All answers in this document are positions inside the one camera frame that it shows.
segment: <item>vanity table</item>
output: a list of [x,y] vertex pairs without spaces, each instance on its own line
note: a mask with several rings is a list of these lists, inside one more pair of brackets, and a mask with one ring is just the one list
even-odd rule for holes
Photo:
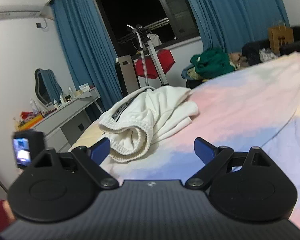
[[98,90],[92,88],[62,105],[32,129],[44,133],[46,147],[53,147],[56,152],[67,152],[91,124],[85,108],[95,103],[102,113],[97,103],[99,98]]

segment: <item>window frame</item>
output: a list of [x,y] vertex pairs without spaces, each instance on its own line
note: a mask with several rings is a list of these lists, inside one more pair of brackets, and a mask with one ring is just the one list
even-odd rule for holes
[[[190,33],[190,34],[186,34],[186,35],[182,35],[180,32],[179,32],[179,29],[177,28],[177,24],[176,24],[176,21],[175,21],[175,17],[172,15],[170,9],[169,9],[169,6],[166,2],[166,0],[159,0],[162,7],[163,7],[163,10],[164,12],[166,13],[166,16],[167,18],[169,19],[169,23],[170,23],[170,26],[173,30],[173,33],[175,34],[175,37],[176,39],[175,40],[171,40],[171,41],[168,41],[168,42],[165,42],[159,46],[156,46],[154,47],[156,50],[158,49],[163,49],[163,48],[166,48],[168,46],[171,46],[171,45],[174,45],[174,44],[177,44],[179,42],[183,42],[183,41],[186,41],[186,40],[189,40],[189,39],[192,39],[192,38],[195,38],[195,37],[198,37],[200,36],[200,33],[199,33],[199,29],[198,29],[198,26],[197,26],[197,22],[194,18],[194,15],[193,15],[193,12],[192,12],[192,9],[191,9],[191,6],[189,4],[189,1],[188,0],[185,0],[186,2],[186,5],[187,7],[189,8],[189,11],[190,11],[190,14],[191,14],[191,17],[192,17],[192,20],[193,22],[195,23],[196,25],[196,29],[197,31],[195,33]],[[102,6],[102,3],[101,3],[101,0],[93,0],[95,6],[96,6],[96,9],[97,11],[100,13],[101,15],[101,19],[106,27],[106,31],[108,32],[108,35],[110,37],[110,40],[114,46],[114,49],[117,53],[117,56],[118,57],[122,57],[122,56],[125,56],[125,54],[122,52],[120,46],[119,46],[119,43],[116,39],[116,37],[114,36],[114,32],[111,28],[111,25],[110,25],[110,22],[109,22],[109,19],[106,15],[106,12],[104,11],[104,8]],[[135,54],[135,55],[131,55],[132,59],[136,59],[139,57],[138,54]]]

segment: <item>black cable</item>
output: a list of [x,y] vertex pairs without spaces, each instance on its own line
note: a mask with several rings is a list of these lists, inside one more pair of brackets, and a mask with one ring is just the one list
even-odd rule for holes
[[42,29],[45,29],[46,27],[48,27],[48,24],[47,24],[47,21],[46,21],[46,19],[45,19],[45,17],[43,17],[43,20],[44,20],[44,22],[46,23],[46,26],[44,27],[44,28],[42,28]]

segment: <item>air conditioner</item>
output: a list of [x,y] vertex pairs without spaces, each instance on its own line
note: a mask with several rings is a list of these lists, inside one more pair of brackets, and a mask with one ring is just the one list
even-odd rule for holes
[[37,17],[44,5],[44,0],[0,0],[0,19]]

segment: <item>green sweater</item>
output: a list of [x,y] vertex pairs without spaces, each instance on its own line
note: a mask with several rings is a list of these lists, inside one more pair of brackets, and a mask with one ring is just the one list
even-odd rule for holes
[[201,55],[194,55],[190,62],[203,79],[215,78],[234,71],[234,67],[229,63],[228,54],[221,48],[207,49]]

